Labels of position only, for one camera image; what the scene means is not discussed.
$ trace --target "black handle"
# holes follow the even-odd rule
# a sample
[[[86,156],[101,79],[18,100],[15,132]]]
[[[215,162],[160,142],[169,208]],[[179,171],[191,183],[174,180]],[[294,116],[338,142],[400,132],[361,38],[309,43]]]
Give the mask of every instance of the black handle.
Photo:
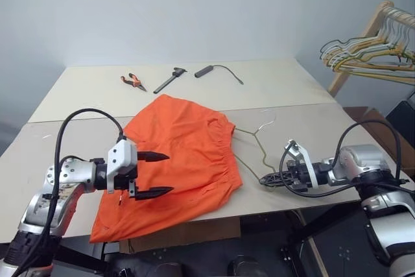
[[[200,78],[203,75],[206,75],[210,71],[213,71],[213,65],[206,66],[204,69],[201,69],[200,71],[195,73],[196,78]]]
[[[180,77],[182,75],[182,73],[186,72],[186,70],[184,68],[180,68],[180,67],[175,67],[173,69],[174,69],[174,71],[173,71],[172,75],[175,76],[175,77]]]

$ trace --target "cardboard box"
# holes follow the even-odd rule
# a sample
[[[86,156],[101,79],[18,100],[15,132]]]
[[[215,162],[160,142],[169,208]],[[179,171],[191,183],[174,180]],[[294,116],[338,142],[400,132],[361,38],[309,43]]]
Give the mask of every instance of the cardboard box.
[[[141,237],[119,242],[120,253],[190,245],[241,236],[239,217],[182,223]]]
[[[359,122],[369,119],[382,120],[390,124],[376,109],[369,110],[367,107],[345,107],[344,111]],[[366,123],[362,125],[370,135],[383,147],[394,161],[396,161],[396,144],[392,133],[385,126],[379,123]],[[398,133],[401,140],[401,169],[413,180],[415,179],[415,149],[408,143],[408,141]]]

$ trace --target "black cable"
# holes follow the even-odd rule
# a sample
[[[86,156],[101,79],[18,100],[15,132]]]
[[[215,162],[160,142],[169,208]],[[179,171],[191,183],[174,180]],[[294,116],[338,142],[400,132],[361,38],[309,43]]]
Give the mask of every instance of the black cable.
[[[66,156],[62,160],[60,160],[60,148],[62,145],[62,137],[64,136],[65,128],[67,124],[70,122],[74,116],[79,115],[84,112],[95,112],[98,114],[102,114],[106,116],[108,119],[110,119],[118,128],[119,135],[117,138],[117,141],[124,138],[124,131],[122,126],[119,124],[117,120],[115,120],[114,117],[112,117],[110,114],[103,112],[102,110],[98,110],[96,108],[83,108],[81,110],[77,110],[76,112],[73,112],[69,116],[66,117],[62,125],[60,126],[58,136],[56,137],[56,145],[54,150],[54,184],[53,184],[53,190],[52,190],[52,196],[49,203],[49,210],[47,212],[47,219],[45,226],[43,227],[43,230],[41,231],[41,234],[37,240],[37,242],[34,244],[30,252],[27,254],[26,258],[22,261],[21,265],[16,269],[12,277],[18,277],[22,272],[27,270],[30,265],[33,264],[34,258],[38,257],[36,251],[39,249],[40,245],[42,243],[46,243],[47,239],[49,238],[50,231],[51,231],[51,224],[53,220],[53,216],[56,210],[56,205],[58,204],[58,198],[59,198],[59,177],[60,177],[60,171],[62,170],[62,165],[68,158],[76,158],[80,159],[76,156]]]
[[[236,78],[236,80],[238,80],[239,81],[239,83],[240,84],[244,84],[244,82],[241,80],[241,79],[239,79],[238,77],[237,77],[237,75],[235,75],[234,73],[233,73],[233,71],[231,71],[228,67],[226,67],[225,65],[220,65],[220,64],[216,64],[216,65],[212,65],[213,67],[215,67],[215,66],[219,66],[219,67],[222,67],[222,68],[224,68],[224,69],[227,69],[235,78]]]
[[[395,137],[395,144],[396,144],[396,173],[395,173],[395,179],[399,180],[400,174],[401,174],[401,140],[399,139],[398,134],[396,133],[395,129],[393,129],[388,123],[385,123],[384,121],[381,120],[377,120],[377,119],[368,119],[368,120],[364,120],[364,121],[360,121],[358,123],[354,123],[351,126],[349,126],[342,134],[342,136],[340,137],[338,144],[337,144],[337,148],[336,148],[336,153],[335,153],[335,157],[333,159],[333,162],[331,163],[331,168],[334,168],[334,166],[337,163],[338,160],[338,155],[340,154],[340,148],[342,146],[343,143],[343,139],[346,136],[346,134],[353,129],[355,126],[359,126],[362,125],[364,123],[380,123],[384,126],[386,126],[387,128],[389,128],[389,130],[391,131],[391,133],[394,135]]]
[[[343,186],[343,187],[341,187],[341,188],[338,188],[338,189],[334,189],[334,190],[332,190],[332,191],[328,191],[328,192],[326,192],[326,193],[321,193],[321,194],[305,194],[305,193],[301,193],[301,192],[299,192],[299,191],[296,191],[296,190],[294,190],[293,188],[291,188],[287,183],[286,183],[286,181],[285,181],[285,179],[283,178],[283,174],[282,174],[282,172],[283,172],[283,164],[284,164],[284,160],[285,160],[285,157],[287,157],[287,154],[288,154],[288,151],[289,151],[289,149],[294,145],[295,143],[292,141],[292,142],[290,142],[290,145],[287,147],[287,149],[285,149],[285,151],[284,151],[284,153],[283,153],[283,156],[281,157],[281,160],[279,161],[279,177],[281,178],[281,181],[283,182],[283,184],[284,184],[284,186],[291,192],[291,193],[294,193],[294,194],[296,194],[296,195],[298,195],[298,196],[301,196],[301,197],[307,197],[307,198],[319,198],[319,197],[325,197],[325,196],[330,196],[330,195],[334,195],[334,194],[337,194],[337,193],[340,193],[341,191],[345,191],[345,190],[347,190],[347,189],[349,189],[349,188],[352,188],[352,187],[356,187],[356,186],[363,186],[363,185],[366,185],[366,186],[380,186],[380,187],[384,187],[384,188],[389,188],[389,189],[393,189],[393,190],[398,190],[398,191],[404,191],[404,192],[406,192],[406,193],[409,193],[410,195],[414,195],[415,194],[415,192],[413,192],[413,191],[411,191],[411,190],[409,190],[409,189],[406,189],[406,188],[403,188],[403,187],[399,187],[399,186],[395,186],[395,185],[389,185],[389,184],[384,184],[384,183],[376,183],[376,182],[357,182],[357,183],[351,183],[351,184],[349,184],[349,185],[347,185],[347,186]]]

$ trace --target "hanger rack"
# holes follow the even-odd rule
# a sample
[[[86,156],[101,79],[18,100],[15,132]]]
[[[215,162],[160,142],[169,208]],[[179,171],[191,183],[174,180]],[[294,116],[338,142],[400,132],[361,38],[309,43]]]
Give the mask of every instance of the hanger rack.
[[[375,14],[370,19],[365,30],[361,33],[360,37],[374,37],[379,32],[379,29],[382,27],[385,16],[391,10],[398,10],[401,13],[398,15],[390,16],[394,21],[402,23],[412,29],[415,29],[415,17],[408,12],[394,8],[394,3],[392,1],[383,1],[379,6],[377,6]],[[335,97],[338,91],[343,87],[344,83],[347,81],[351,74],[347,71],[338,72],[335,75],[332,83],[328,87],[328,92],[331,96]]]

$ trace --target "metal hanger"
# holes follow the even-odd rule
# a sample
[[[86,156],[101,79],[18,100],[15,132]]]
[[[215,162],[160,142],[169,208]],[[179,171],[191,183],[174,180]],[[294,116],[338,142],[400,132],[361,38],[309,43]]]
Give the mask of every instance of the metal hanger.
[[[404,12],[400,12],[397,15],[397,17],[401,16],[402,14],[404,14]],[[392,71],[400,72],[398,73],[398,75],[395,75],[393,73],[387,73],[387,71],[385,71],[385,74],[391,77],[412,77],[412,75],[409,74],[409,72],[414,70],[415,56],[413,53],[411,54],[406,52],[410,42],[409,32],[410,26],[412,24],[415,26],[415,18],[413,18],[412,16],[406,17],[402,23],[398,23],[398,30],[396,32],[396,35],[394,38],[391,39],[390,45],[388,46],[389,50],[369,51],[369,53],[364,52],[363,55],[360,56],[360,59],[356,61],[357,65],[361,63],[361,67],[366,69],[389,69]],[[412,64],[402,64],[400,60],[398,64],[395,63],[395,66],[388,66],[384,64],[382,64],[381,66],[377,66],[366,63],[373,57],[386,54],[396,55],[398,57],[407,57],[408,59],[410,58],[412,60]],[[346,66],[348,64],[350,64],[350,62],[345,62],[342,66]]]
[[[389,14],[385,14],[385,16],[383,18],[382,27],[381,27],[381,29],[379,30],[379,32],[377,33],[376,36],[370,37],[370,38],[367,38],[367,37],[352,38],[354,40],[348,40],[348,41],[346,41],[346,43],[344,43],[344,45],[334,44],[331,47],[329,47],[328,49],[326,49],[326,51],[323,53],[322,56],[320,56],[320,58],[325,60],[327,58],[327,56],[332,52],[341,53],[342,51],[349,50],[349,48],[353,47],[354,45],[361,44],[361,43],[364,43],[364,42],[367,43],[367,42],[371,42],[372,40],[379,40],[380,38],[383,38],[385,36],[384,32],[387,33],[387,26],[388,25],[387,25],[387,23],[385,23],[385,21],[388,19],[388,17],[389,17]],[[334,56],[334,54],[331,55],[331,58],[329,58],[328,60],[325,60],[326,62],[324,62],[324,63],[326,65],[328,65],[330,63],[330,60],[333,59],[333,56]]]
[[[399,17],[402,14],[403,12],[398,12],[395,15],[395,17]],[[389,54],[399,55],[401,53],[404,53],[405,49],[407,48],[407,45],[409,44],[409,36],[407,36],[408,32],[405,31],[403,32],[403,38],[402,38],[403,27],[405,27],[403,26],[403,23],[398,23],[398,30],[397,32],[393,34],[393,37],[390,39],[390,42],[388,42],[385,45],[381,45],[381,46],[376,45],[374,47],[363,49],[359,51],[357,55],[355,54],[353,56],[349,56],[343,60],[340,60],[339,62],[336,63],[335,66],[332,66],[333,71],[339,71],[340,67],[347,64],[347,62],[349,62],[350,60],[358,60],[361,62],[367,62],[376,56],[384,56],[384,55],[389,55]],[[354,75],[360,75],[360,76],[365,76],[365,77],[383,78],[383,79],[394,80],[394,81],[398,81],[402,83],[410,83],[410,84],[413,83],[414,77],[410,72],[401,71],[401,69],[398,67],[395,68],[395,70],[399,72],[393,73],[393,72],[384,71],[383,73],[380,73],[380,72],[367,73],[367,70],[365,73],[363,73],[362,71],[358,72],[356,70],[352,70],[351,72],[353,72]]]
[[[388,12],[385,14],[382,27],[380,28],[376,36],[366,38],[365,40],[350,43],[349,45],[345,46],[343,53],[345,55],[351,55],[365,47],[370,47],[375,44],[382,44],[385,41],[387,41],[387,38],[394,31],[393,19],[391,17],[392,17],[392,14],[394,14],[397,11],[398,11],[397,9],[393,8],[392,12]]]
[[[342,60],[343,58],[353,56],[354,54],[359,52],[360,49],[364,47],[370,47],[373,44],[384,43],[385,39],[388,38],[388,35],[390,34],[390,31],[392,29],[392,26],[389,26],[389,22],[391,20],[388,20],[388,18],[389,16],[387,16],[384,20],[383,27],[381,27],[381,30],[378,32],[377,36],[367,38],[366,40],[362,40],[360,42],[351,43],[350,45],[346,46],[342,51],[339,51],[336,55],[333,55],[328,62],[328,64],[331,64],[332,69],[333,64],[336,64],[339,60]]]
[[[263,113],[263,112],[272,112],[272,110],[269,110],[269,109],[266,109],[266,110],[261,110],[261,113]],[[235,128],[235,130],[238,130],[238,131],[241,131],[241,132],[244,132],[244,133],[247,133],[247,134],[250,134],[250,135],[252,135],[254,138],[255,138],[255,140],[257,141],[257,143],[258,143],[258,146],[259,146],[259,148],[261,149],[261,152],[263,153],[263,158],[262,158],[262,163],[266,166],[266,167],[268,167],[268,168],[271,168],[272,169],[272,172],[273,173],[276,173],[277,171],[276,171],[276,169],[272,166],[272,165],[270,165],[269,163],[267,163],[265,160],[266,160],[266,158],[267,158],[267,152],[265,151],[265,149],[264,149],[264,147],[262,146],[262,144],[261,144],[261,142],[260,142],[260,140],[258,139],[258,137],[257,137],[257,134],[262,130],[262,129],[264,129],[266,126],[269,126],[269,125],[271,125],[271,124],[273,124],[273,123],[275,123],[275,120],[277,119],[277,115],[275,114],[275,112],[274,112],[274,119],[273,120],[271,120],[271,121],[269,121],[269,122],[266,122],[266,123],[263,123],[261,126],[259,126],[259,128],[255,131],[255,132],[250,132],[250,131],[247,131],[247,130],[243,130],[243,129],[240,129],[240,128]],[[235,157],[239,160],[239,161],[241,161],[242,162],[242,164],[244,164],[257,178],[258,178],[258,176],[251,170],[251,168],[249,168],[249,166],[247,166],[241,159],[240,159],[240,157],[238,157],[237,155],[235,155]]]
[[[383,39],[383,34],[381,36],[377,36],[372,38],[370,41],[366,42],[364,45],[351,45],[347,47],[345,51],[338,53],[336,56],[332,57],[331,61],[331,69],[333,71],[337,71],[338,65],[343,64],[345,60],[355,60],[361,59],[365,53],[368,52],[376,52],[376,51],[384,51],[385,49],[392,49],[391,42],[388,41],[390,35],[393,35],[393,40],[396,40],[397,32],[395,32],[394,28],[394,17],[395,14],[401,14],[400,11],[394,10],[393,12],[389,12],[387,14],[387,19],[385,20],[386,24],[386,34],[385,39]]]

